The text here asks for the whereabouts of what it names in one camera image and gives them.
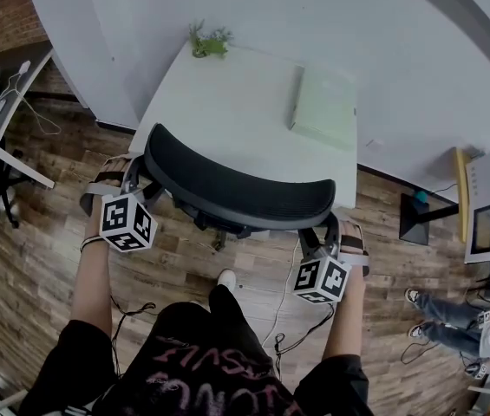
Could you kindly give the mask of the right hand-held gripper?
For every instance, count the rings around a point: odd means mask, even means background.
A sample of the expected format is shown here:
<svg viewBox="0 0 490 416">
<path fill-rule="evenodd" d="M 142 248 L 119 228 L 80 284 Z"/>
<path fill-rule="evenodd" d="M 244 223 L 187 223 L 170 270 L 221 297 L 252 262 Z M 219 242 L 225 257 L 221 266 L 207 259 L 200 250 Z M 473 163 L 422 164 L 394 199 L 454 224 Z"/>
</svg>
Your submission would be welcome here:
<svg viewBox="0 0 490 416">
<path fill-rule="evenodd" d="M 339 259 L 339 232 L 330 233 L 321 244 L 313 229 L 300 230 L 303 259 L 292 293 L 312 304 L 338 303 L 349 279 L 350 265 Z"/>
</svg>

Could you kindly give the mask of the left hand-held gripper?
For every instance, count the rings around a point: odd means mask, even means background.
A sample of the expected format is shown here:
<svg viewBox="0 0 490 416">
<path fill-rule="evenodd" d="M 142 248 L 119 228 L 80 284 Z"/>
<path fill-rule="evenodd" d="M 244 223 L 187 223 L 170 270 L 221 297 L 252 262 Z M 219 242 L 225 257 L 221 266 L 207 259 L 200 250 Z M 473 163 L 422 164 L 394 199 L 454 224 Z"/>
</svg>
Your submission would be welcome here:
<svg viewBox="0 0 490 416">
<path fill-rule="evenodd" d="M 108 159 L 98 184 L 100 236 L 119 252 L 150 249 L 158 224 L 145 206 L 136 159 Z"/>
</svg>

